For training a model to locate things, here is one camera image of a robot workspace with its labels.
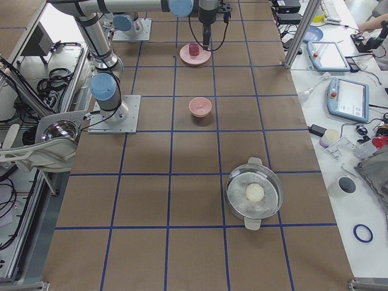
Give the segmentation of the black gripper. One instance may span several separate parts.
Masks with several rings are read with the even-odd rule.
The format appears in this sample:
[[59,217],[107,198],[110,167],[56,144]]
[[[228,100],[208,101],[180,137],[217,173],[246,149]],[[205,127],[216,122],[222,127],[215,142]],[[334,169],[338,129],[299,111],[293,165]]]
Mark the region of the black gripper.
[[[218,14],[227,15],[229,18],[232,14],[232,7],[229,3],[219,0],[199,0],[198,1],[198,19],[202,24],[213,24]],[[202,47],[208,50],[210,45],[210,26],[202,27]]]

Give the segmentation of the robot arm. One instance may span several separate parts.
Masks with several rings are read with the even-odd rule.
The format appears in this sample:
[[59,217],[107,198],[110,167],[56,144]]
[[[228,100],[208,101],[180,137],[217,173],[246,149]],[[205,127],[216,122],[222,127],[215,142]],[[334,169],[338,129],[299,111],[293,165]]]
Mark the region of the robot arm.
[[104,124],[121,124],[127,118],[128,107],[124,104],[119,85],[122,68],[120,58],[113,51],[105,36],[98,13],[171,12],[177,17],[189,17],[193,1],[49,1],[55,9],[74,17],[77,26],[94,57],[99,73],[89,85],[99,105],[99,119],[90,127]]
[[137,13],[113,13],[103,21],[102,27],[120,31],[129,36],[137,36],[144,30]]

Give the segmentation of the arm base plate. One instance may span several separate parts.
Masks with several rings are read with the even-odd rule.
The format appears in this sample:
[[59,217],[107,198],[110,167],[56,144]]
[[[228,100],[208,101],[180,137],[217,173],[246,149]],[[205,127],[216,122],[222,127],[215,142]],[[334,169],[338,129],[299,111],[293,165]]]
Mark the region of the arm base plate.
[[113,18],[113,26],[113,41],[115,42],[148,41],[150,39],[152,19],[138,18],[133,20],[126,15],[122,17],[116,15]]
[[115,112],[105,112],[95,101],[94,111],[87,131],[90,134],[134,134],[137,131],[141,95],[122,95],[121,105]]

